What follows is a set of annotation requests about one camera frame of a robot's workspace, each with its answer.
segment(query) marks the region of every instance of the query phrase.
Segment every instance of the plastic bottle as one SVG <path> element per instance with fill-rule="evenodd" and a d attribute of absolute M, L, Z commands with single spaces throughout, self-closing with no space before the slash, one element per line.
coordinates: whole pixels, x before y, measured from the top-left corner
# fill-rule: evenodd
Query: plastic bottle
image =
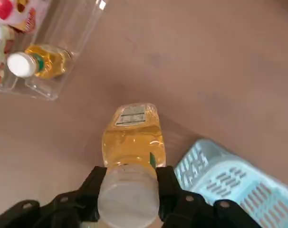
<path fill-rule="evenodd" d="M 36 76 L 54 78 L 66 71 L 71 60 L 70 54 L 50 45 L 30 45 L 25 52 L 17 52 L 8 57 L 9 70 L 18 77 Z"/>
<path fill-rule="evenodd" d="M 153 104 L 121 106 L 103 135 L 107 174 L 98 210 L 114 228 L 145 228 L 159 210 L 155 168 L 165 166 L 159 117 Z"/>

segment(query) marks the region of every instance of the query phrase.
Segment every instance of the bottle cap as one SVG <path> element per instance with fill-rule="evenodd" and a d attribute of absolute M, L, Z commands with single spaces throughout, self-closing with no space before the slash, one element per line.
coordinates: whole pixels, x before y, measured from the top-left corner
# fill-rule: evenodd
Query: bottle cap
<path fill-rule="evenodd" d="M 8 57 L 7 65 L 9 70 L 17 77 L 30 77 L 36 71 L 35 60 L 23 52 L 17 52 Z"/>
<path fill-rule="evenodd" d="M 98 197 L 101 219 L 112 228 L 145 228 L 159 211 L 157 178 L 141 165 L 107 171 Z"/>

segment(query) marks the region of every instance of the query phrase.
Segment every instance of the beige table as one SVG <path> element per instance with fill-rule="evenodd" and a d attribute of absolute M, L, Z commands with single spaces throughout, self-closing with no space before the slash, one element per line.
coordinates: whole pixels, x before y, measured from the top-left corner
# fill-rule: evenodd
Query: beige table
<path fill-rule="evenodd" d="M 77 188 L 138 101 L 168 164 L 200 134 L 288 184 L 288 0 L 113 0 L 57 101 L 0 94 L 0 212 Z"/>

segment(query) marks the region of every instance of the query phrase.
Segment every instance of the plastic basket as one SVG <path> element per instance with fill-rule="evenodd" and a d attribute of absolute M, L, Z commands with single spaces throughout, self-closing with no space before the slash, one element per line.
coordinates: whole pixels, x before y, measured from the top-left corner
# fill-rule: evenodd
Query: plastic basket
<path fill-rule="evenodd" d="M 209 204 L 229 199 L 264 228 L 288 228 L 288 187 L 211 140 L 199 140 L 175 168 L 181 187 Z"/>

